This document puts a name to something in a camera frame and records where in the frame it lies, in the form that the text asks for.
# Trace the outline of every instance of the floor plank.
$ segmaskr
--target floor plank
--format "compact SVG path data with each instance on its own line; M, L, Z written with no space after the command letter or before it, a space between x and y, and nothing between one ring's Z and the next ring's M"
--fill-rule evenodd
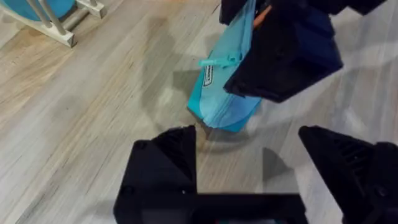
M298 128L398 142L395 1L334 17L344 69L282 104L264 100L238 134L186 109L197 60L224 29L218 1L106 5L73 49L27 27L0 47L1 223L114 223L133 142L187 124L198 131L199 191L300 192L311 223L338 223Z

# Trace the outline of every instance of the zipper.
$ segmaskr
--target zipper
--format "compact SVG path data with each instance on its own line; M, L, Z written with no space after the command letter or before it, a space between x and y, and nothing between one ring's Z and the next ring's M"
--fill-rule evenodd
M201 67L219 65L225 68L241 63L242 59L243 56L241 52L234 52L228 54L226 57L199 60L198 65Z

